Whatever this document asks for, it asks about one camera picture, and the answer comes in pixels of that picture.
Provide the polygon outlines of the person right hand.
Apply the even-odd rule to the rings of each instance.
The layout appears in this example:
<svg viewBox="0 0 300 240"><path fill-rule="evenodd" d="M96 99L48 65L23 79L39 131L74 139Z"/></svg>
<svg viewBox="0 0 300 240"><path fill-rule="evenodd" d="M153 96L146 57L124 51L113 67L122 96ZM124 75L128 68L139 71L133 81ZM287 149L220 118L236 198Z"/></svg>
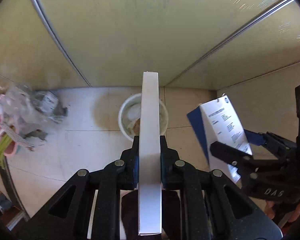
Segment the person right hand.
<svg viewBox="0 0 300 240"><path fill-rule="evenodd" d="M300 216L300 201L294 204L266 201L264 212L279 228L283 228Z"/></svg>

